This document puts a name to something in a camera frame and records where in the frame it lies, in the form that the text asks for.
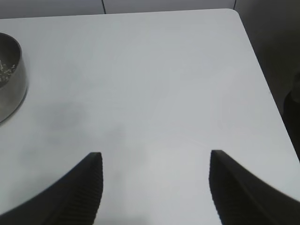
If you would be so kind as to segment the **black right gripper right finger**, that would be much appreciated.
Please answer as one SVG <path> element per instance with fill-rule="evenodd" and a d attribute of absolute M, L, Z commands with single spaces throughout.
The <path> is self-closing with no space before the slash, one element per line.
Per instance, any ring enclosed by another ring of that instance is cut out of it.
<path fill-rule="evenodd" d="M 300 203 L 268 185 L 222 150 L 210 154 L 209 186 L 224 225 L 298 225 Z"/>

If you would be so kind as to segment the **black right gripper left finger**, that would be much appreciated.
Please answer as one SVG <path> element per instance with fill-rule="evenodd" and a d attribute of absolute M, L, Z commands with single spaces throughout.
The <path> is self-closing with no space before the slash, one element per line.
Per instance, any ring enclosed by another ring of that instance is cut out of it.
<path fill-rule="evenodd" d="M 103 193 L 103 160 L 91 152 L 57 182 L 0 216 L 2 225 L 92 225 Z"/>

